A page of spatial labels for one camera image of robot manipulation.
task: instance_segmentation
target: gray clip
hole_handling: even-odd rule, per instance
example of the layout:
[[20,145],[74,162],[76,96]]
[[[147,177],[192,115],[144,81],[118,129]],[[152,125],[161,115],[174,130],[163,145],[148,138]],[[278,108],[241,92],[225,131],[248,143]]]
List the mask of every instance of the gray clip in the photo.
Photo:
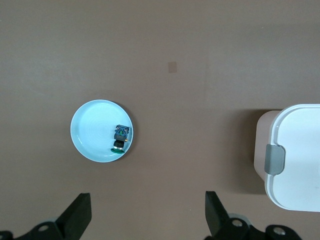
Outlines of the gray clip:
[[264,171],[270,175],[280,174],[285,168],[285,148],[268,144],[265,151]]

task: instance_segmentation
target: white container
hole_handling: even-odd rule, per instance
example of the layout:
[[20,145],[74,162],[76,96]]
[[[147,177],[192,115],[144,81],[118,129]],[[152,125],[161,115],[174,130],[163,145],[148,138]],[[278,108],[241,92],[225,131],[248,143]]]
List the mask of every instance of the white container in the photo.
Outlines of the white container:
[[320,212],[320,104],[265,113],[256,127],[254,168],[276,205]]

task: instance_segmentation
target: screw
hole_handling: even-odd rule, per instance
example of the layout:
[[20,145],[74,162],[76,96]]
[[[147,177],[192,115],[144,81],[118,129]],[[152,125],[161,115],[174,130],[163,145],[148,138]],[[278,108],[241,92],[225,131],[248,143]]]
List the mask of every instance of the screw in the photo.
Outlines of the screw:
[[49,228],[48,225],[43,225],[43,226],[39,227],[38,231],[43,232],[43,231],[47,230],[48,228]]
[[285,230],[283,230],[281,227],[275,227],[274,229],[273,229],[273,231],[276,233],[276,234],[278,234],[278,235],[286,235],[286,231]]
[[235,219],[235,220],[233,220],[232,221],[232,224],[234,225],[234,226],[236,226],[236,227],[242,227],[242,222],[240,221],[240,220],[238,220],[238,219]]

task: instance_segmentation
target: round plate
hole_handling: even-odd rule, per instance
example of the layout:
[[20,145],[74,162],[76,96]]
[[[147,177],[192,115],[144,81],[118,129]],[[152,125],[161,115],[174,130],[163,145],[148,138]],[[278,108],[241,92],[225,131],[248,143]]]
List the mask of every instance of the round plate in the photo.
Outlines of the round plate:
[[[129,127],[124,153],[114,153],[114,135],[117,125]],[[121,158],[129,149],[134,136],[130,117],[122,107],[112,101],[93,100],[82,105],[73,115],[71,139],[76,149],[86,158],[107,163]]]

